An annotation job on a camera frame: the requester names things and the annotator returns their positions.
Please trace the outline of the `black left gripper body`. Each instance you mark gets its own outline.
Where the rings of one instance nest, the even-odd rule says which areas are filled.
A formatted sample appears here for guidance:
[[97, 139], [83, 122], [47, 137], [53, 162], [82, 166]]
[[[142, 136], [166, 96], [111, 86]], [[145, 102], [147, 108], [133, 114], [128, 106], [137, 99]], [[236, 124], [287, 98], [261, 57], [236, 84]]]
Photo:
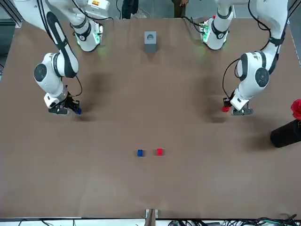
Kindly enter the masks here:
[[231, 93], [229, 97], [223, 99], [223, 106], [232, 106], [231, 100], [233, 99], [235, 93]]

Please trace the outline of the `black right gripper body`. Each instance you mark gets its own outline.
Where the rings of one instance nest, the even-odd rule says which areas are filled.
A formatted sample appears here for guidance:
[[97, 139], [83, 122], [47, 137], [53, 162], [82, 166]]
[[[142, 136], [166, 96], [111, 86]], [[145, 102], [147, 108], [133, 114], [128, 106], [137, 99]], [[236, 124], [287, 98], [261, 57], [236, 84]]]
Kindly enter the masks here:
[[70, 92], [68, 92], [66, 99], [63, 101], [63, 107], [68, 109], [79, 109], [79, 101], [75, 100]]

